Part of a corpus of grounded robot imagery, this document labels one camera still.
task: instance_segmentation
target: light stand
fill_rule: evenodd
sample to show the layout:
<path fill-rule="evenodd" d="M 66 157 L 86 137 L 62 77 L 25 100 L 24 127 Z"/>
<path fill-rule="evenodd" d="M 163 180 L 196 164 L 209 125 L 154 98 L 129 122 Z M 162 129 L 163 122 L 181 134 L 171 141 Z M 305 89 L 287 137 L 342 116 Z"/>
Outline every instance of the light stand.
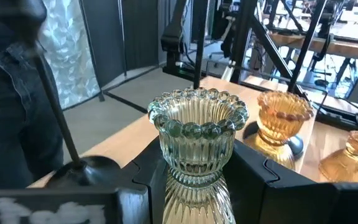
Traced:
<path fill-rule="evenodd" d="M 111 185 L 120 167 L 107 157 L 78 156 L 63 110 L 53 94 L 52 84 L 47 76 L 47 63 L 36 41 L 46 17 L 47 9 L 42 0 L 0 0 L 0 23 L 10 28 L 33 51 L 35 67 L 72 159 L 56 171 L 47 187 Z"/>

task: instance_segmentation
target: gray curtain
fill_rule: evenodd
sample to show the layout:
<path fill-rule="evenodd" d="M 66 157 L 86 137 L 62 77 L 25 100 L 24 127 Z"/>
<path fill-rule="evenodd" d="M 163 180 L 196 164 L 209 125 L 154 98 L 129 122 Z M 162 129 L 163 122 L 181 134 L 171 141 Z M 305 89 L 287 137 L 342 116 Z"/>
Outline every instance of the gray curtain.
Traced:
<path fill-rule="evenodd" d="M 44 0 L 48 17 L 40 42 L 52 68 L 62 108 L 100 92 L 78 0 Z"/>

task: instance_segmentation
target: jeans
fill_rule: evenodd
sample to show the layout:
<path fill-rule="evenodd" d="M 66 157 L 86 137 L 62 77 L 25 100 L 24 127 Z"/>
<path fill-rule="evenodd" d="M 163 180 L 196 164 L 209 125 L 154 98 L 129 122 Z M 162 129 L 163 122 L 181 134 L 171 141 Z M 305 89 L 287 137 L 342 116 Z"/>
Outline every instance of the jeans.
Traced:
<path fill-rule="evenodd" d="M 20 43 L 0 52 L 0 189 L 25 188 L 63 165 L 62 134 L 27 53 Z"/>

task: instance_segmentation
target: glass vase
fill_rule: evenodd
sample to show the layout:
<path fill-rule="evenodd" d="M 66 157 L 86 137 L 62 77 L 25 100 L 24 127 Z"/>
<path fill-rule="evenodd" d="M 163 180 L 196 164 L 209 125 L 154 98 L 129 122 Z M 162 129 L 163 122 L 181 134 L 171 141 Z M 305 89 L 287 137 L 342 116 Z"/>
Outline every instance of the glass vase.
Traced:
<path fill-rule="evenodd" d="M 156 97 L 148 111 L 170 166 L 163 223 L 235 223 L 222 168 L 249 117 L 245 103 L 226 91 L 186 89 Z"/>
<path fill-rule="evenodd" d="M 358 131 L 351 131 L 346 147 L 322 159 L 318 169 L 331 182 L 358 182 Z"/>
<path fill-rule="evenodd" d="M 292 93 L 268 91 L 258 98 L 259 130 L 244 143 L 277 163 L 295 170 L 295 160 L 288 140 L 299 132 L 303 123 L 313 117 L 313 108 Z"/>

